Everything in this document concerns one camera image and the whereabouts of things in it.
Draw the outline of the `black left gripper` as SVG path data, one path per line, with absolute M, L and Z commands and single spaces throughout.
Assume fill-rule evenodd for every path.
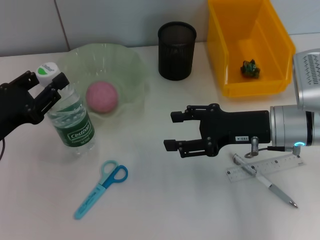
M 33 98 L 29 90 L 38 84 L 43 90 Z M 23 124 L 37 125 L 61 99 L 59 90 L 70 84 L 63 72 L 36 77 L 29 70 L 10 83 L 0 85 L 0 138 L 4 139 Z

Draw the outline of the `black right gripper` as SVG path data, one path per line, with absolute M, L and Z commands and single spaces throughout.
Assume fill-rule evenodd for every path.
M 181 158 L 215 157 L 226 145 L 250 144 L 253 137 L 258 142 L 271 142 L 270 116 L 267 110 L 226 112 L 216 103 L 188 105 L 184 111 L 170 113 L 173 123 L 200 121 L 202 139 L 163 141 L 167 152 L 178 151 Z

